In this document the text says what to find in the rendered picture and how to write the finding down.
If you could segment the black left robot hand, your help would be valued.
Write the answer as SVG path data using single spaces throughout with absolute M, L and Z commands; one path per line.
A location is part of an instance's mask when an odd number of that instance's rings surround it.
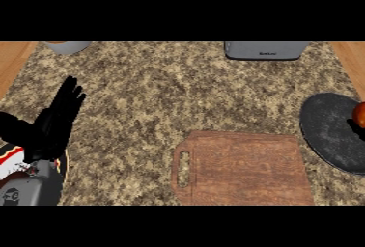
M 53 102 L 28 123 L 0 111 L 0 139 L 22 147 L 24 163 L 37 160 L 55 161 L 65 150 L 81 104 L 86 99 L 77 78 L 68 76 L 61 84 Z

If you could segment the brown wooden cutting board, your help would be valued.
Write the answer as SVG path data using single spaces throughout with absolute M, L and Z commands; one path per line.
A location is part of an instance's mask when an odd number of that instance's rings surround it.
M 182 152 L 188 186 L 172 187 L 185 205 L 313 204 L 294 135 L 195 130 L 176 147 Z

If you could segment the dark grey pan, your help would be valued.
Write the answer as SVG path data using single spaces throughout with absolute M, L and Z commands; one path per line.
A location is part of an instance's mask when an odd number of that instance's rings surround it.
M 315 94 L 302 106 L 300 129 L 321 159 L 343 172 L 365 177 L 365 129 L 352 119 L 356 104 L 340 94 Z

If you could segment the red tomato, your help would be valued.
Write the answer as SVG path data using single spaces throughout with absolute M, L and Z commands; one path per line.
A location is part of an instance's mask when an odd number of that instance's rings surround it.
M 365 102 L 356 104 L 352 111 L 352 119 L 361 128 L 365 128 Z

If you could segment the white plate with red rim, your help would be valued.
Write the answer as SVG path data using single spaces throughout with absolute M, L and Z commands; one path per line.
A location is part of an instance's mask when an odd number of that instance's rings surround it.
M 24 160 L 24 150 L 22 147 L 14 144 L 6 144 L 0 147 L 0 180 L 6 178 L 14 172 L 25 172 L 30 176 L 37 174 L 36 169 L 30 164 L 22 162 Z M 62 153 L 61 157 L 55 160 L 53 167 L 62 178 L 67 178 L 68 170 L 68 155 L 67 152 Z

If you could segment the grey round pot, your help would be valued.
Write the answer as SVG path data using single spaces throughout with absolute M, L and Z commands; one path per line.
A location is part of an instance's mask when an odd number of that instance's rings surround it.
M 67 42 L 48 42 L 48 47 L 61 55 L 70 55 L 81 50 L 84 50 L 90 46 L 89 41 L 67 41 Z

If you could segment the grey rectangular appliance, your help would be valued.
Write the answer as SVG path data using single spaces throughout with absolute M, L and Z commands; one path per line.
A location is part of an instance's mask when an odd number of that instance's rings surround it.
M 225 56 L 234 60 L 297 60 L 308 41 L 226 41 Z

